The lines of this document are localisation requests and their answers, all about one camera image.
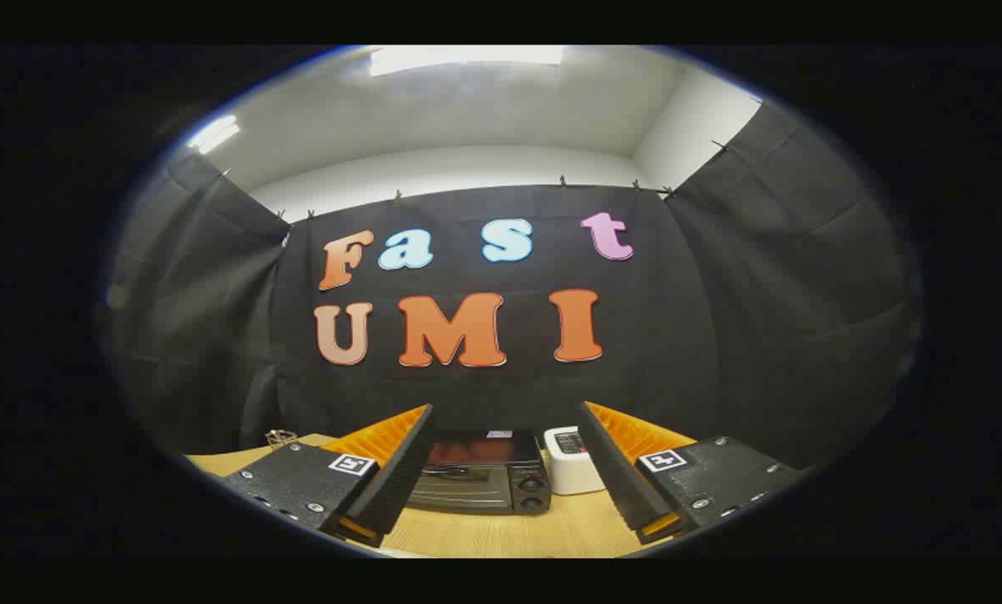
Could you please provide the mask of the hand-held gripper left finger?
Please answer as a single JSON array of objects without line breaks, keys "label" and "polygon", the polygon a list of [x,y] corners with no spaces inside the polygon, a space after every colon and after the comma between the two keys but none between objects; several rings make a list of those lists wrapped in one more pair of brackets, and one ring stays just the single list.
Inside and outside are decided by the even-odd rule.
[{"label": "hand-held gripper left finger", "polygon": [[425,404],[327,444],[283,444],[222,481],[309,530],[378,547],[408,504],[434,441],[434,408]]}]

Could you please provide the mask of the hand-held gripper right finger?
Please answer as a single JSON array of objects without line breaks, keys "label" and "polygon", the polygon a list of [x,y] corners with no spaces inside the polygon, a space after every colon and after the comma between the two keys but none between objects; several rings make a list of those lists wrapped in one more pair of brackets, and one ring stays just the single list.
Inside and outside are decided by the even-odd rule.
[{"label": "hand-held gripper right finger", "polygon": [[642,545],[725,523],[807,474],[734,437],[694,440],[590,401],[579,436]]}]

